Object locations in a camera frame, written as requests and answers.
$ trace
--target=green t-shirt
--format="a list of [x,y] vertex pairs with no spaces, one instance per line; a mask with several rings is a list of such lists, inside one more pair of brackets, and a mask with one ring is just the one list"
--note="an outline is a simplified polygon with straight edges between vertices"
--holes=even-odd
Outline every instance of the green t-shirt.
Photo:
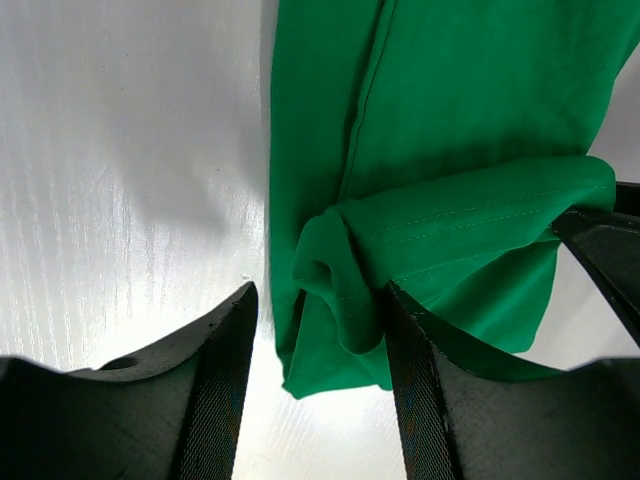
[[271,87],[276,348],[295,397],[390,388],[373,289],[527,350],[637,0],[281,0]]

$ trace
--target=green cloth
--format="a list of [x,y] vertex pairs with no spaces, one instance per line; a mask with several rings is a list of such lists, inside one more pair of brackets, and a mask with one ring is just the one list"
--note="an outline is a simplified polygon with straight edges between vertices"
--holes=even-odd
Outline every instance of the green cloth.
[[281,0],[270,270],[285,388],[390,388],[372,289],[527,350],[585,157],[640,38],[637,0]]

